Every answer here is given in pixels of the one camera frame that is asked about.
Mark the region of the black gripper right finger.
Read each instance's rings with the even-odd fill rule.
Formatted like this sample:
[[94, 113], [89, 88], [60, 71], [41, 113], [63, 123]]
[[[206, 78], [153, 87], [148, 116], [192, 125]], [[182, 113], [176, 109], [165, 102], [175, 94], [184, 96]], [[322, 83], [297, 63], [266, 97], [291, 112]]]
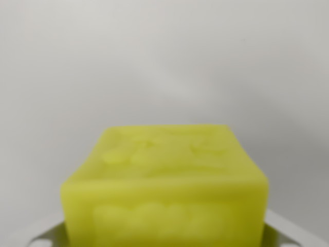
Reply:
[[294, 223], [268, 209], [265, 216], [261, 246], [302, 246], [297, 233], [298, 227]]

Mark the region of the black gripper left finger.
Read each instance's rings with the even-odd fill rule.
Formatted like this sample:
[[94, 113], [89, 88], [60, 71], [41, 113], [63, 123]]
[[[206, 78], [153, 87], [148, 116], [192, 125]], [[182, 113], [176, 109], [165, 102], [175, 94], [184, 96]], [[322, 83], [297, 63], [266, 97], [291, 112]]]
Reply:
[[28, 243], [28, 246], [70, 246], [65, 224], [63, 222], [59, 223], [47, 231], [37, 234]]

